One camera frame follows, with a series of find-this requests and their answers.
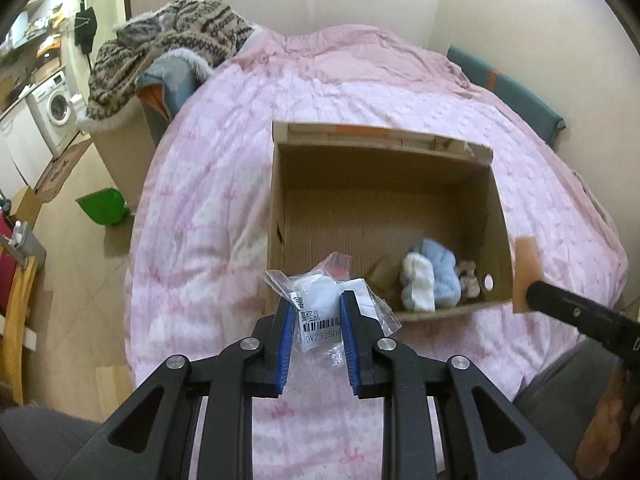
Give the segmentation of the orange card piece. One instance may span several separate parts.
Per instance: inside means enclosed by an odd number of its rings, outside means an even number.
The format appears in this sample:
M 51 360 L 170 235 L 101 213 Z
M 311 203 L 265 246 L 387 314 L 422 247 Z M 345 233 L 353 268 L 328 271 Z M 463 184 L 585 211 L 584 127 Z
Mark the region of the orange card piece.
M 536 240 L 531 236 L 519 237 L 514 245 L 514 277 L 512 290 L 513 312 L 529 311 L 526 292 L 529 286 L 544 279 Z

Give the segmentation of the beige scrunchie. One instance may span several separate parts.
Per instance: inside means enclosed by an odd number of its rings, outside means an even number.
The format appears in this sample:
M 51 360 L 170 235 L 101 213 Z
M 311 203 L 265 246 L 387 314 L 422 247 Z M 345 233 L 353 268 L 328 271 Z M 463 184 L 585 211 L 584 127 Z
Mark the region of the beige scrunchie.
M 461 260 L 456 265 L 456 273 L 461 288 L 461 298 L 476 299 L 480 296 L 480 282 L 476 276 L 476 263 Z

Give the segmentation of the fluffy light blue sock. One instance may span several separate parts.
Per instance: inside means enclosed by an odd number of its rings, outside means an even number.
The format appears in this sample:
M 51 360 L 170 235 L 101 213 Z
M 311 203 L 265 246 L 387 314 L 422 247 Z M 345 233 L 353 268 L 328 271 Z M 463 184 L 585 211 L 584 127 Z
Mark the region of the fluffy light blue sock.
M 454 308 L 461 299 L 461 285 L 454 253 L 437 240 L 424 238 L 416 251 L 427 258 L 434 273 L 434 300 L 437 309 Z

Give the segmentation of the white item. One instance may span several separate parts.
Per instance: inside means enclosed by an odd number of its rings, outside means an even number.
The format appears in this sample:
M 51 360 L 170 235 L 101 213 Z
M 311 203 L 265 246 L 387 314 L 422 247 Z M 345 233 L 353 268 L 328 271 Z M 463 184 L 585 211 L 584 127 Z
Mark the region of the white item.
M 359 311 L 373 318 L 385 336 L 401 324 L 392 309 L 376 296 L 362 278 L 350 276 L 352 257 L 332 252 L 310 271 L 288 275 L 268 270 L 264 280 L 294 309 L 294 342 L 288 381 L 292 389 L 321 382 L 346 366 L 338 300 L 343 292 L 355 294 Z

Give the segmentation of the white fluffy sock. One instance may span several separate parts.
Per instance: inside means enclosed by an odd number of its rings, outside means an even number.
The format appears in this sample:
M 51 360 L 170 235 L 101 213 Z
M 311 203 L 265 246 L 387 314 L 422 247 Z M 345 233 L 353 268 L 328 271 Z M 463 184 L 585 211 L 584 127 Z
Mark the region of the white fluffy sock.
M 435 311 L 435 278 L 430 260 L 417 252 L 409 252 L 402 262 L 400 282 L 400 299 L 407 311 Z

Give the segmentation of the wooden chair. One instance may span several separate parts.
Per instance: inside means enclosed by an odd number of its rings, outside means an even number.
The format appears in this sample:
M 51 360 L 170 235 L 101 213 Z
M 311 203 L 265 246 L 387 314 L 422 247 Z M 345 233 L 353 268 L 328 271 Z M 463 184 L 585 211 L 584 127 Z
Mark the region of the wooden chair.
M 37 347 L 36 333 L 26 326 L 37 270 L 36 257 L 28 257 L 16 267 L 6 312 L 1 315 L 1 380 L 18 405 L 24 404 L 23 350 L 35 351 Z

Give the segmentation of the pink patterned bed quilt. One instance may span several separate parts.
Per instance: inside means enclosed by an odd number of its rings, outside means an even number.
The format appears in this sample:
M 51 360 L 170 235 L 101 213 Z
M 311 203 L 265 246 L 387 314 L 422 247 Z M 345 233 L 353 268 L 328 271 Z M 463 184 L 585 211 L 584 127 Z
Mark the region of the pink patterned bed quilt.
M 365 278 L 432 238 L 494 287 L 469 308 L 405 320 L 435 360 L 467 356 L 513 398 L 580 341 L 511 311 L 513 244 L 612 306 L 628 272 L 610 216 L 535 131 L 446 56 L 368 26 L 261 32 L 190 97 L 160 141 L 134 222 L 127 359 L 136 384 L 163 359 L 245 336 L 296 275 L 339 252 Z

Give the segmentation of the teal headboard cushion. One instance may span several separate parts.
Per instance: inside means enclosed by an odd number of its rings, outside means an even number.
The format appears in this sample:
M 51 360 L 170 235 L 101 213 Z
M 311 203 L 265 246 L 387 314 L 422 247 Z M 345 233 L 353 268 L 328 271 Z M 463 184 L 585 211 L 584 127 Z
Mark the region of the teal headboard cushion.
M 545 144 L 555 148 L 560 133 L 566 128 L 560 114 L 519 82 L 465 50 L 450 46 L 446 57 L 459 66 L 473 84 L 495 93 L 528 123 Z

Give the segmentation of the red suitcase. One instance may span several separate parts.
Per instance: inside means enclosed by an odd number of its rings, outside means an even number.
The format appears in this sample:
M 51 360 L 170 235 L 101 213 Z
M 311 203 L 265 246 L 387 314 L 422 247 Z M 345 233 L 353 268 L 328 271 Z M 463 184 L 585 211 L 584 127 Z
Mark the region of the red suitcase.
M 4 214 L 1 214 L 0 219 L 0 231 L 6 238 L 11 238 L 12 229 L 9 223 L 4 218 Z M 4 249 L 1 248 L 0 257 L 0 307 L 1 312 L 6 312 L 6 306 L 9 302 L 9 296 L 11 286 L 13 282 L 14 272 L 16 267 L 16 260 Z

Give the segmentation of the brown cardboard box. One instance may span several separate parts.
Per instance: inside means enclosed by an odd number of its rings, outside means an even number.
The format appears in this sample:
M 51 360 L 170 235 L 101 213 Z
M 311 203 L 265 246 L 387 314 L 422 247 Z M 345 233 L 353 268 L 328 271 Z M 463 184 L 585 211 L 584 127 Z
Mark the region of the brown cardboard box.
M 288 275 L 352 257 L 401 322 L 451 318 L 512 297 L 512 256 L 491 148 L 434 133 L 274 122 L 267 266 Z M 424 238 L 476 263 L 480 296 L 433 313 L 400 301 L 401 260 Z

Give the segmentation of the brown doormat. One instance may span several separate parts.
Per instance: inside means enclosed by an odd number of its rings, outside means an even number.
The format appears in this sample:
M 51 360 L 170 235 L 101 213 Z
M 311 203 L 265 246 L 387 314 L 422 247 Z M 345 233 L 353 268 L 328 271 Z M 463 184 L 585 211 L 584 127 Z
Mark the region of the brown doormat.
M 36 187 L 36 195 L 41 203 L 50 203 L 51 200 L 58 196 L 65 181 L 91 144 L 92 140 L 90 138 L 81 140 L 78 143 L 72 143 L 60 157 L 52 162 Z

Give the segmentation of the tan laundry box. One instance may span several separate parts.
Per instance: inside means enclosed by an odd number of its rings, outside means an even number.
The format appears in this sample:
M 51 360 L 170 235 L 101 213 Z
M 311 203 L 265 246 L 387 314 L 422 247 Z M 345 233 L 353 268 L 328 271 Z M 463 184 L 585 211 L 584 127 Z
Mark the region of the tan laundry box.
M 91 119 L 84 110 L 77 127 L 88 132 L 128 207 L 136 211 L 157 145 L 169 120 L 134 96 L 117 114 Z

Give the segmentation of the white kitchen cabinet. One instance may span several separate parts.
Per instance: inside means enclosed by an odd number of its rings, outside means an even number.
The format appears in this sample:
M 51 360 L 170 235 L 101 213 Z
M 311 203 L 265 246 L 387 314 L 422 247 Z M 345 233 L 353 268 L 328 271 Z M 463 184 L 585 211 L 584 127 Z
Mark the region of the white kitchen cabinet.
M 1 118 L 1 192 L 7 198 L 24 186 L 36 188 L 52 154 L 25 100 Z

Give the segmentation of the white washing machine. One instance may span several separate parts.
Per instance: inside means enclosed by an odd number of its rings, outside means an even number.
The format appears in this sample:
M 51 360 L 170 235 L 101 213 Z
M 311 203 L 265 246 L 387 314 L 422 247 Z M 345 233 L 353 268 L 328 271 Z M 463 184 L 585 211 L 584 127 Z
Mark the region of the white washing machine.
M 58 70 L 26 96 L 40 134 L 54 159 L 59 158 L 77 136 L 76 113 L 64 70 Z

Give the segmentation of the blue fur-trimmed jacket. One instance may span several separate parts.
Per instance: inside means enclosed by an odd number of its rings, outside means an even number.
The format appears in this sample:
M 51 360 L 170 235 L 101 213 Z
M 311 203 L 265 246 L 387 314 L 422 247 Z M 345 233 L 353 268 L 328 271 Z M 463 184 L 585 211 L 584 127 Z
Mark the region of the blue fur-trimmed jacket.
M 172 49 L 141 73 L 134 93 L 143 105 L 171 122 L 213 73 L 201 55 L 187 48 Z

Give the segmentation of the patterned knit sweater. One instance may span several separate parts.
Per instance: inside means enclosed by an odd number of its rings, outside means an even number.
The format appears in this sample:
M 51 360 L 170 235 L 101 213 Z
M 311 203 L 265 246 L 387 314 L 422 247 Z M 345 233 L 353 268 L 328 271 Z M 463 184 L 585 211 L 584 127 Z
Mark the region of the patterned knit sweater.
M 89 96 L 78 122 L 87 130 L 104 129 L 130 112 L 136 81 L 162 58 L 183 58 L 203 80 L 233 58 L 254 32 L 221 0 L 175 0 L 115 29 L 96 54 L 89 76 Z

